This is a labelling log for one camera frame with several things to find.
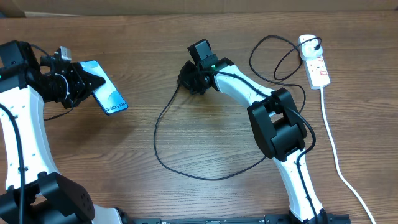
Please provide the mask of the blue Samsung Galaxy smartphone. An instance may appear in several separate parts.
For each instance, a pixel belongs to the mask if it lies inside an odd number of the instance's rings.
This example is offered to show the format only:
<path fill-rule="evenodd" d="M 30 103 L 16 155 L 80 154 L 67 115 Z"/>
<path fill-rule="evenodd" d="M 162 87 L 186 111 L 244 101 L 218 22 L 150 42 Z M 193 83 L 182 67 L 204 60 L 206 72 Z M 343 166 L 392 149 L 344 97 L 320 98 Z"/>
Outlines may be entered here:
<path fill-rule="evenodd" d="M 78 62 L 85 72 L 104 78 L 105 84 L 93 91 L 93 96 L 106 115 L 128 109 L 129 105 L 115 87 L 109 76 L 96 60 Z"/>

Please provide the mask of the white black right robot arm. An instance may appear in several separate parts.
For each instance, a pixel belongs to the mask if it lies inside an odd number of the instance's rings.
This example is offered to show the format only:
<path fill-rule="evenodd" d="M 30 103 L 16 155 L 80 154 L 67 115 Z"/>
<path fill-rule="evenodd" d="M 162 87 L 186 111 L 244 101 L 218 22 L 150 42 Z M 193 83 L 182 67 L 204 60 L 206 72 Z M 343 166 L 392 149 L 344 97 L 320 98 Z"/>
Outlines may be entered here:
<path fill-rule="evenodd" d="M 214 88 L 243 105 L 257 146 L 280 172 L 289 198 L 291 223 L 326 223 L 328 217 L 313 189 L 305 158 L 311 150 L 305 138 L 314 132 L 290 92 L 256 83 L 231 60 L 219 59 L 206 39 L 187 50 L 192 59 L 182 67 L 178 83 L 193 94 Z"/>

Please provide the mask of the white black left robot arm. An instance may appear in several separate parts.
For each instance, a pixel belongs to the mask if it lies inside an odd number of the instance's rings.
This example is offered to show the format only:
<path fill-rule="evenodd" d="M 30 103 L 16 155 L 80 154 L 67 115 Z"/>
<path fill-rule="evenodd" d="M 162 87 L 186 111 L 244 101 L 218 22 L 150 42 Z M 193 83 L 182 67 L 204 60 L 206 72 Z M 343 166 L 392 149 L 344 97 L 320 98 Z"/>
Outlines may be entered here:
<path fill-rule="evenodd" d="M 7 156 L 1 219 L 6 223 L 130 223 L 120 208 L 95 205 L 88 191 L 57 169 L 45 131 L 44 105 L 71 112 L 93 97 L 106 115 L 128 104 L 95 61 L 73 62 L 59 47 L 35 56 L 37 46 L 12 40 L 1 45 L 1 125 Z"/>

